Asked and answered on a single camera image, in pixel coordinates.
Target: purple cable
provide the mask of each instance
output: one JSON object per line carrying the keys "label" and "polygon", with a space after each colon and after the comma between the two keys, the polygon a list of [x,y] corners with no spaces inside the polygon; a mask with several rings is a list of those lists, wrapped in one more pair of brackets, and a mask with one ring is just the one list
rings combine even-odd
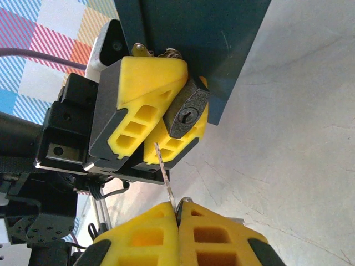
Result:
{"label": "purple cable", "polygon": [[79,63],[65,60],[63,58],[54,57],[49,54],[43,54],[43,53],[32,51],[32,50],[26,50],[26,49],[20,49],[20,48],[0,48],[0,57],[10,57],[10,56],[43,59],[46,61],[58,63],[61,65],[66,65],[68,67],[76,68],[76,69],[80,69],[80,70],[85,70],[87,68],[86,65],[81,65]]}

